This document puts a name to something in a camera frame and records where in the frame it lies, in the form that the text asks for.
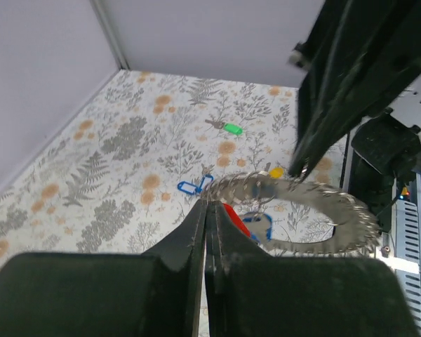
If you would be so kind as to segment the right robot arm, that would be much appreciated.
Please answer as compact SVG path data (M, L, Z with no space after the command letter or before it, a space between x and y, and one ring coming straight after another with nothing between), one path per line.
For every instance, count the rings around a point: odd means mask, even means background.
M348 136L348 190L388 230L393 185L421 153L421 1L326 1L290 60L306 75L289 174L306 178Z

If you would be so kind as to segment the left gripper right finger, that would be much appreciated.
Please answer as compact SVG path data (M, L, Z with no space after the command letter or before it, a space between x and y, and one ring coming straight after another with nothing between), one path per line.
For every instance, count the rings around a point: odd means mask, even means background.
M418 336L394 273L372 258L273 257L220 202L206 210L212 336Z

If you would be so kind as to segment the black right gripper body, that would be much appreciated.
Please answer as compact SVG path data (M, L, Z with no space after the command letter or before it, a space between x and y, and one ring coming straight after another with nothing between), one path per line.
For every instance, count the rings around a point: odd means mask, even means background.
M294 56L306 75L288 172L305 178L421 75L421 1L326 1Z

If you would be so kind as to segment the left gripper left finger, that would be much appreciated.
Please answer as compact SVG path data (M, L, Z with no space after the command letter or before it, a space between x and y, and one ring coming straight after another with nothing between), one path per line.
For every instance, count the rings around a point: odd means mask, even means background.
M22 253L0 271L0 336L197 336L207 205L141 254Z

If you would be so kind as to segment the blue key tag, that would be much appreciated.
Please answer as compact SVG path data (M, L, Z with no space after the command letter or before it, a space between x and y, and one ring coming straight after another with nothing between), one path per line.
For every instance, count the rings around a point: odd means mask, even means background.
M201 182L199 183L199 185L196 188L196 193L200 194L208 184L213 182L213 180L214 180L214 177L211 174L205 174L202 177Z
M177 189L185 194L195 195L197 186L187 181L181 181L178 183Z

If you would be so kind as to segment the blue key tag single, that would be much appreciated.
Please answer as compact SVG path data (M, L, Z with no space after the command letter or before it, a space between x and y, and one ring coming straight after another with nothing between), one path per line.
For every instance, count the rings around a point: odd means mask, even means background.
M241 220L248 228L250 237L258 244L266 245L272 239L272 218L261 213L255 215L253 212L242 215Z

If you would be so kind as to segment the metal ring disc with keyrings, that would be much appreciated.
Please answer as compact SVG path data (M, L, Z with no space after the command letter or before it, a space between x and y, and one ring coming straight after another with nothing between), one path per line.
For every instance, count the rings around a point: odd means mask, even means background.
M236 173L208 184L206 201L221 201L272 218L266 251L295 256L370 256L380 243L377 218L356 197L325 183Z

